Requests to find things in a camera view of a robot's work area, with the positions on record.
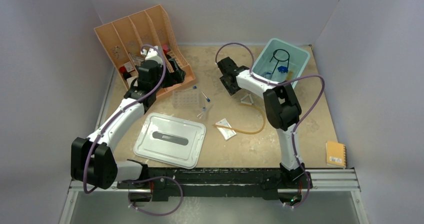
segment white wall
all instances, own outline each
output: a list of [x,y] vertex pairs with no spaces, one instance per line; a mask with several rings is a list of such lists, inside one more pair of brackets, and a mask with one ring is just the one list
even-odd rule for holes
[[0,0],[0,223],[57,223],[112,65],[91,0]]
[[340,0],[315,43],[371,223],[423,223],[424,0]]
[[162,4],[180,44],[313,43],[338,0],[92,0],[104,23]]

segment wooden organizer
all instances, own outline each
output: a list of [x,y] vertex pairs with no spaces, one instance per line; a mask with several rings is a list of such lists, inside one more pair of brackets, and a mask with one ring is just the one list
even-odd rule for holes
[[[169,55],[174,57],[179,67],[185,71],[185,79],[183,83],[160,89],[156,94],[158,100],[169,97],[173,90],[186,89],[197,82],[191,66],[178,49],[170,19],[161,5],[101,25],[94,31],[117,70],[128,62],[133,67],[140,65],[135,63],[136,60],[133,60],[131,55],[143,58],[140,54],[143,44],[152,46],[167,44],[170,47]],[[168,60],[165,61],[169,72],[174,72]],[[131,71],[130,74],[138,75],[137,71]],[[127,81],[120,73],[119,76],[129,89]]]

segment yellow notebook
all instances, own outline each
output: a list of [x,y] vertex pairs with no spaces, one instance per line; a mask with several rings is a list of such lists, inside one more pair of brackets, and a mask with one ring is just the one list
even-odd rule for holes
[[327,141],[327,165],[338,168],[346,168],[346,146],[344,144]]

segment light blue plastic container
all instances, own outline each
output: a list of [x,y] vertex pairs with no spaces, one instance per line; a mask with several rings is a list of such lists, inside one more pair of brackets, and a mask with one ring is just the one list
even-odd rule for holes
[[[287,61],[280,61],[276,67],[278,61],[273,58],[273,54],[274,51],[278,49],[286,50],[290,55],[287,73],[283,73],[278,70],[278,67],[281,67],[281,69],[287,67]],[[275,57],[279,60],[286,60],[289,56],[285,51],[279,50],[275,53]],[[286,81],[290,72],[292,72],[291,79],[300,77],[310,57],[311,55],[306,50],[280,39],[272,38],[254,62],[252,71],[253,73],[270,81],[281,83]],[[293,82],[291,85],[295,88],[296,84],[297,81]]]

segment white lid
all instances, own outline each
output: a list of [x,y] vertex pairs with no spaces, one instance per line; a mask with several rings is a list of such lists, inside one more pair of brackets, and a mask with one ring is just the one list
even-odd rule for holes
[[206,127],[202,123],[151,113],[135,142],[134,153],[192,169],[198,163],[205,133]]

